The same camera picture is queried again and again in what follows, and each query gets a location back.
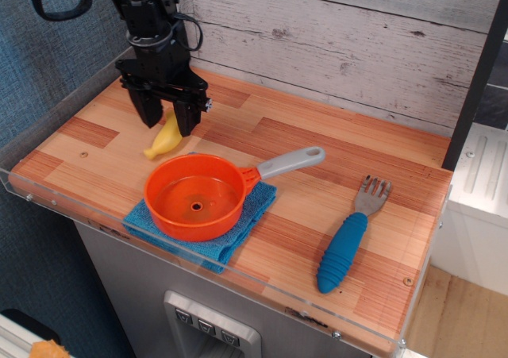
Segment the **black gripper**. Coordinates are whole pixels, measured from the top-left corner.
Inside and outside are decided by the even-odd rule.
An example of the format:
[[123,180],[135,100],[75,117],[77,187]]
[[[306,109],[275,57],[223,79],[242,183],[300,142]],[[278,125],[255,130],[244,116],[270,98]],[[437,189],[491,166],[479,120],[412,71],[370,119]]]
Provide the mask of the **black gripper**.
[[202,112],[211,109],[208,84],[190,69],[191,52],[186,36],[157,42],[154,38],[129,37],[134,57],[115,63],[121,84],[143,123],[152,128],[163,116],[162,101],[173,102],[182,137],[188,137],[201,123]]

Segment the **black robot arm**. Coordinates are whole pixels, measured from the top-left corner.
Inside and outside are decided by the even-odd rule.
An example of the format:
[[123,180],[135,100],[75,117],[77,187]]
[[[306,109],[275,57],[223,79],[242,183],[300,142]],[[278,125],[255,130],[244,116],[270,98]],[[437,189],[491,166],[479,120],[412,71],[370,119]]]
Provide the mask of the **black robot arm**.
[[191,53],[201,46],[189,45],[185,24],[195,19],[178,11],[179,0],[112,1],[135,53],[115,66],[140,119],[153,127],[163,116],[162,103],[171,102],[179,133],[190,136],[211,107],[207,82],[190,67]]

